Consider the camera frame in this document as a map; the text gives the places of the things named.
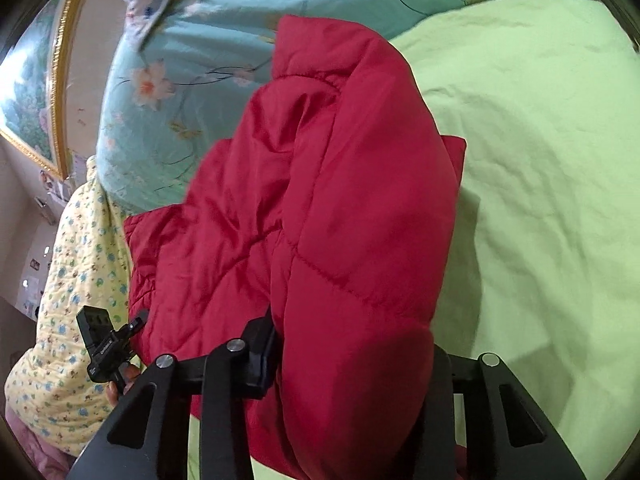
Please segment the person's left hand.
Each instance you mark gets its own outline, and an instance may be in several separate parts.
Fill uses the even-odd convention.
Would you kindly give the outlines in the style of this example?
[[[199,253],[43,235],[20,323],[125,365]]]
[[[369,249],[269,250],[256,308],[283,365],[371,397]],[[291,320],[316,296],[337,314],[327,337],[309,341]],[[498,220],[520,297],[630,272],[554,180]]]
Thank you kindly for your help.
[[[132,364],[123,365],[119,369],[116,382],[109,382],[105,387],[107,401],[111,404],[112,408],[114,408],[119,402],[119,399],[131,389],[140,374],[140,368]]]

